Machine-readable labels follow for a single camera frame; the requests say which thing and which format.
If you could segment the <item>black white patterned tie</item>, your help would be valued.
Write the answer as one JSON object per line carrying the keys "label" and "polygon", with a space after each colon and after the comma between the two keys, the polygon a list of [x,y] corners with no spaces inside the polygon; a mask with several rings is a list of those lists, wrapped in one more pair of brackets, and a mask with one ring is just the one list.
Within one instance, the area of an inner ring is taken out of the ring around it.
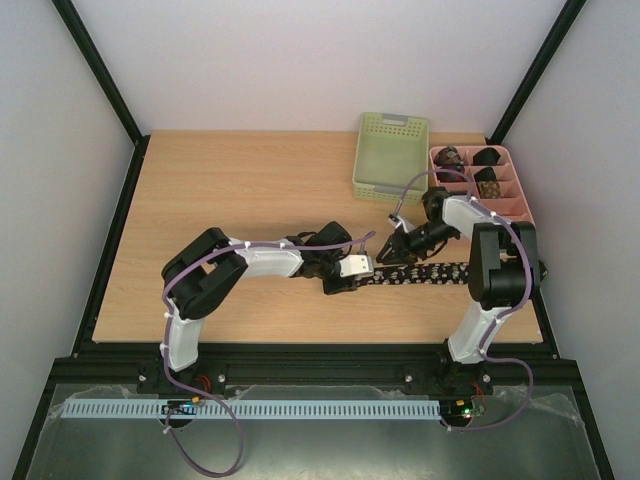
{"label": "black white patterned tie", "polygon": [[467,262],[379,266],[371,276],[358,278],[355,287],[405,284],[466,285],[469,271]]}

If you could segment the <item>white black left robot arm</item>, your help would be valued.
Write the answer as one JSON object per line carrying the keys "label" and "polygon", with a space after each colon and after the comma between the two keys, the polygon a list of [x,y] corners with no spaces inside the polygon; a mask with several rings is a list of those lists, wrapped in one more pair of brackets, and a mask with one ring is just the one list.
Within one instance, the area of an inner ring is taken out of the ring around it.
{"label": "white black left robot arm", "polygon": [[317,232],[266,242],[232,238],[217,227],[205,230],[161,273],[167,329],[160,352],[168,367],[179,372],[195,364],[204,319],[243,278],[317,278],[326,295],[354,290],[374,270],[366,242],[353,253],[355,244],[335,221]]}

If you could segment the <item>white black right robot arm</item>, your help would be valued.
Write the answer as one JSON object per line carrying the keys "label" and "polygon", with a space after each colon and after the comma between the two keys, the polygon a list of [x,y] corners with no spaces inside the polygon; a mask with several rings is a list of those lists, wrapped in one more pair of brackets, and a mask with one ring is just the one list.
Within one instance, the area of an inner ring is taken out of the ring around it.
{"label": "white black right robot arm", "polygon": [[471,303],[447,341],[449,359],[436,367],[445,390],[460,390],[471,379],[468,364],[488,359],[489,345],[506,320],[536,295],[541,283],[537,234],[533,223],[512,221],[467,194],[443,187],[422,199],[426,222],[415,226],[395,209],[394,228],[376,261],[383,265],[425,260],[449,239],[470,241],[467,286]]}

